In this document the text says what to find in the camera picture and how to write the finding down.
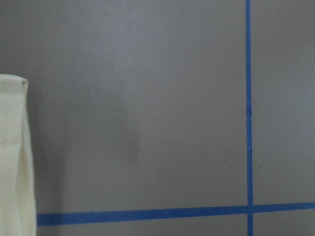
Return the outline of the beige long-sleeve printed shirt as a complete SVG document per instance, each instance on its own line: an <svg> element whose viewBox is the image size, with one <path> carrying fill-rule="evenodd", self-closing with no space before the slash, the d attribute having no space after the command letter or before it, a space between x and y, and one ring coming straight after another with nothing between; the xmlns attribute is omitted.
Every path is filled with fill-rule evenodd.
<svg viewBox="0 0 315 236"><path fill-rule="evenodd" d="M36 235L28 81L0 76L0 234Z"/></svg>

